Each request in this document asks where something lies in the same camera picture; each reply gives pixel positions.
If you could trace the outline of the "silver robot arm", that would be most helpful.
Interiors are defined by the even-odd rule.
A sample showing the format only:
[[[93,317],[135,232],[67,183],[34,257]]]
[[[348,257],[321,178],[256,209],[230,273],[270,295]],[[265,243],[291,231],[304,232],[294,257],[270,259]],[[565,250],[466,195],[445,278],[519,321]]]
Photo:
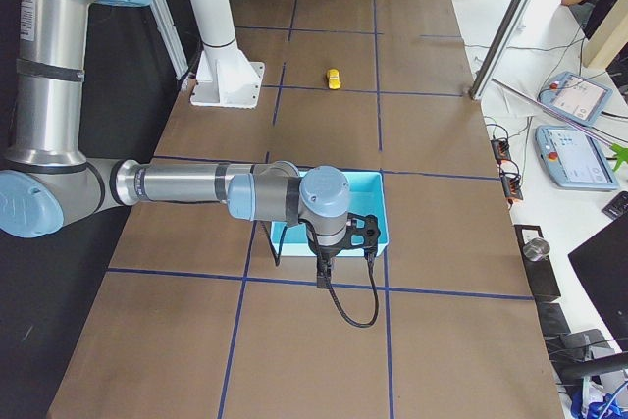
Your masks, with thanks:
[[[88,10],[151,0],[22,0],[15,139],[1,173],[1,227],[39,237],[92,214],[140,202],[223,203],[235,218],[304,224],[313,246],[351,242],[348,181],[322,166],[140,164],[79,151]]]

